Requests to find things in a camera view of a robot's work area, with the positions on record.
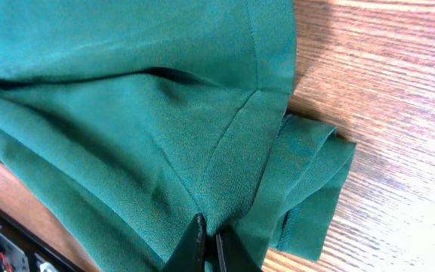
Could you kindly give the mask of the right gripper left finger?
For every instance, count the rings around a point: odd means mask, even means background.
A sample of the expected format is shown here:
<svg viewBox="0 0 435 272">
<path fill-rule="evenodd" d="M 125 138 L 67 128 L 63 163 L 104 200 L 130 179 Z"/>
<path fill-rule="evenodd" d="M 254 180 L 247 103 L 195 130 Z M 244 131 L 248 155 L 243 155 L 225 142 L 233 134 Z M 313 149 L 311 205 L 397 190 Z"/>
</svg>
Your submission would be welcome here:
<svg viewBox="0 0 435 272">
<path fill-rule="evenodd" d="M 187 225 L 162 272 L 204 272 L 206 239 L 205 218 L 199 213 Z"/>
</svg>

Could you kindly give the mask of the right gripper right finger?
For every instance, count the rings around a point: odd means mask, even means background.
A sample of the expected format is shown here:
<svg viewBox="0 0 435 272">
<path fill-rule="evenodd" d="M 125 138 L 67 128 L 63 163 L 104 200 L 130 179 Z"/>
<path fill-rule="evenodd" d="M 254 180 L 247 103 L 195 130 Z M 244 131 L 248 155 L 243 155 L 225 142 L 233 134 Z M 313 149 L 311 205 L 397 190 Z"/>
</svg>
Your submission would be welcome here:
<svg viewBox="0 0 435 272">
<path fill-rule="evenodd" d="M 261 272 L 231 227 L 215 235 L 218 272 Z"/>
</svg>

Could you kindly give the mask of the dark green skirt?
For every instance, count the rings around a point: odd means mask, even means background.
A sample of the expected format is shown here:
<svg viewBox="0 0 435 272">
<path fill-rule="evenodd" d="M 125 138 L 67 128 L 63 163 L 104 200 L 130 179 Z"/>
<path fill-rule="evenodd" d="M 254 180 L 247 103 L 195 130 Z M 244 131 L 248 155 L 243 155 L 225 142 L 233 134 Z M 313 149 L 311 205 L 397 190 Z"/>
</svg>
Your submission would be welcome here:
<svg viewBox="0 0 435 272">
<path fill-rule="evenodd" d="M 322 252 L 354 144 L 293 116 L 282 1 L 0 1 L 0 162 L 104 271 L 164 267 L 189 222 Z"/>
</svg>

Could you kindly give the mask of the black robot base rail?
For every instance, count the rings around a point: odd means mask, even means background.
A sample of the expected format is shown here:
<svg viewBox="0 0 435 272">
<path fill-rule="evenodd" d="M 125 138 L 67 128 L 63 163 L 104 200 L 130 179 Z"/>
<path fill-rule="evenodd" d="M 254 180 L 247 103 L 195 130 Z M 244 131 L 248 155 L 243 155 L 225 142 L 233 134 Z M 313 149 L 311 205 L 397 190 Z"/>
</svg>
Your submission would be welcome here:
<svg viewBox="0 0 435 272">
<path fill-rule="evenodd" d="M 0 272 L 80 270 L 0 209 Z"/>
</svg>

